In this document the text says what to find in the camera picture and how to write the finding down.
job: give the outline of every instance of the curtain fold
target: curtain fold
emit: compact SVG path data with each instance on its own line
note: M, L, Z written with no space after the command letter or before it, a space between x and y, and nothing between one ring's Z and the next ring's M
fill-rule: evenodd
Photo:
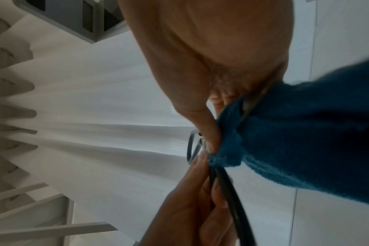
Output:
M0 0L11 25L0 48L15 61L0 79L16 93L0 103L20 115L0 119L16 127L0 136L19 145L2 156L140 240L188 168L193 125L161 92L131 32L91 45L10 2ZM295 190L247 167L228 171L259 244L288 245Z

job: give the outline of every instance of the hand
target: hand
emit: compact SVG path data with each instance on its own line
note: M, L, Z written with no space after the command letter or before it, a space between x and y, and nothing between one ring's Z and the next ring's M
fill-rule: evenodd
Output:
M283 78L292 0L118 1L156 81L205 137L209 153L217 152L221 133L207 100L219 115L240 96L264 94Z
M236 230L218 182L210 191L208 155L196 157L167 196L140 246L234 246ZM210 211L211 199L216 207Z

